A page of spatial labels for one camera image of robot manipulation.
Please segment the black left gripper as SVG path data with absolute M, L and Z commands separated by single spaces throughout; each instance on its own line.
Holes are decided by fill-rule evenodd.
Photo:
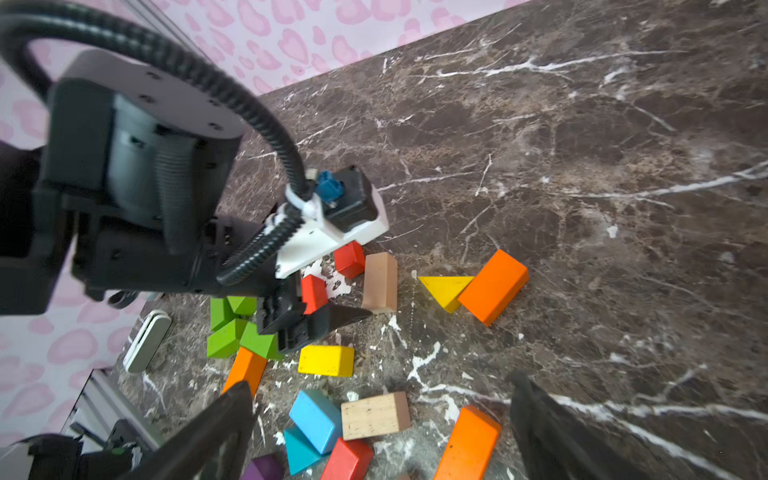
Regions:
M 299 287 L 282 287 L 275 276 L 276 258 L 237 285 L 223 286 L 216 280 L 224 261 L 262 229 L 235 217 L 215 217 L 205 224 L 191 252 L 172 255 L 160 230 L 103 217 L 79 233 L 72 275 L 94 299 L 107 290 L 263 297 L 258 300 L 257 331 L 273 335 L 283 354 L 292 349 L 290 330 L 303 319 L 306 304 Z M 299 344 L 309 345 L 372 315 L 364 308 L 327 303 L 304 317 Z

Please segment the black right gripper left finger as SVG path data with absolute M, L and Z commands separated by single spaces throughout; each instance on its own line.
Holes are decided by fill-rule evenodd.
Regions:
M 124 479 L 238 479 L 255 417 L 247 382 L 231 386 Z

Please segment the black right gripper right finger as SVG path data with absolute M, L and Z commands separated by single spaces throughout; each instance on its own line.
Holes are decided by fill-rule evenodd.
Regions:
M 646 479 L 648 474 L 592 434 L 524 372 L 513 385 L 510 420 L 530 479 Z

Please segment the tan block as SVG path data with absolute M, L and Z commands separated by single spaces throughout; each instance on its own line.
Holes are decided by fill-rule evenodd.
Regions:
M 398 264 L 388 252 L 366 257 L 362 307 L 374 314 L 395 313 L 398 300 Z
M 341 404 L 345 441 L 402 432 L 411 426 L 405 392 L 394 392 Z

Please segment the yellow triangle block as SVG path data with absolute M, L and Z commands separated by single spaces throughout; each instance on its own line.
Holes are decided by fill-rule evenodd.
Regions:
M 458 298 L 473 280 L 473 276 L 419 277 L 419 281 L 448 313 L 454 313 L 460 307 Z

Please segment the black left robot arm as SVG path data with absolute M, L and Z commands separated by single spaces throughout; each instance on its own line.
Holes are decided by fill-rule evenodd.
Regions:
M 258 329 L 282 353 L 370 311 L 308 312 L 299 271 L 388 227 L 350 166 L 309 178 L 277 118 L 227 73 L 143 26 L 71 2 L 5 1 L 3 62 L 46 104 L 38 149 L 1 148 L 1 311 L 47 310 L 65 262 L 85 293 L 257 297 Z M 217 207 L 246 127 L 288 183 L 263 223 Z

